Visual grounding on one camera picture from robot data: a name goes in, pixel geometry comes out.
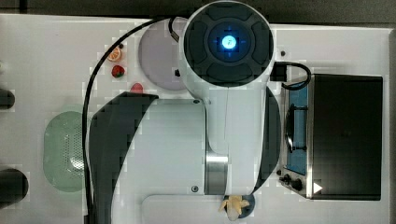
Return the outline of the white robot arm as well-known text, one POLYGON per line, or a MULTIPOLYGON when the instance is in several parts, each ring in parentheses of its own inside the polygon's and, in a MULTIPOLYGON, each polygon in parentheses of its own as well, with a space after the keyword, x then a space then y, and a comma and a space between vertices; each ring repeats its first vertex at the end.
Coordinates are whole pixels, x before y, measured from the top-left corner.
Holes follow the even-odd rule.
POLYGON ((146 224, 144 204, 217 196, 231 221, 248 216, 262 177, 273 32, 241 2, 196 10, 178 40, 183 99, 125 92, 93 117, 91 224, 146 224))

